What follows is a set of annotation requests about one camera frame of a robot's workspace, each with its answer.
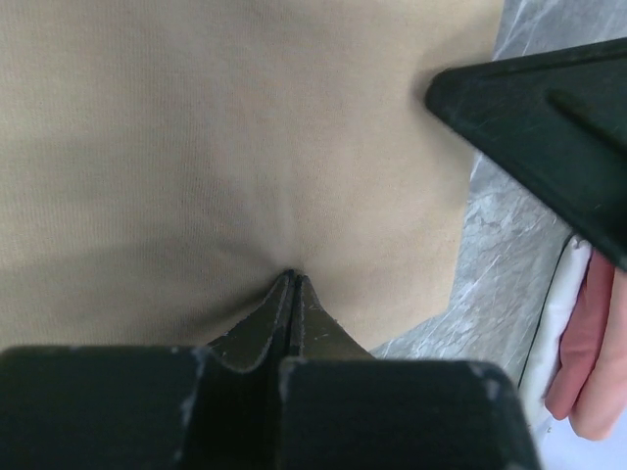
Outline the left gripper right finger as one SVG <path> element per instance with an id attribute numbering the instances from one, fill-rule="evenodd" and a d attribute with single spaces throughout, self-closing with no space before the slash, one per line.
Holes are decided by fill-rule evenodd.
<path id="1" fill-rule="evenodd" d="M 363 447 L 359 384 L 372 356 L 324 310 L 297 276 L 286 355 L 278 368 L 278 467 L 357 468 Z"/>

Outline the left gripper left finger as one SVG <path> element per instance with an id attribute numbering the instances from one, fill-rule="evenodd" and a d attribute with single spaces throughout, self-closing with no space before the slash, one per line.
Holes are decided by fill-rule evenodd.
<path id="1" fill-rule="evenodd" d="M 293 300 L 294 273 L 286 271 L 252 313 L 210 343 L 195 408 L 196 468 L 272 466 Z"/>

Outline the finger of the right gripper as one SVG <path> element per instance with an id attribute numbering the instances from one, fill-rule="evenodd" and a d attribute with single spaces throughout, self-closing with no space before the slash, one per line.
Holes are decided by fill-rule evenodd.
<path id="1" fill-rule="evenodd" d="M 625 39 L 444 70 L 424 105 L 625 268 Z"/>

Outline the beige t shirt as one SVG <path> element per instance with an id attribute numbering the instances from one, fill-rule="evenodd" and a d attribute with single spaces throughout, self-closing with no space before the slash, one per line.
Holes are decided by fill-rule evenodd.
<path id="1" fill-rule="evenodd" d="M 5 1 L 1 345 L 202 345 L 293 268 L 362 346 L 442 313 L 499 1 Z"/>

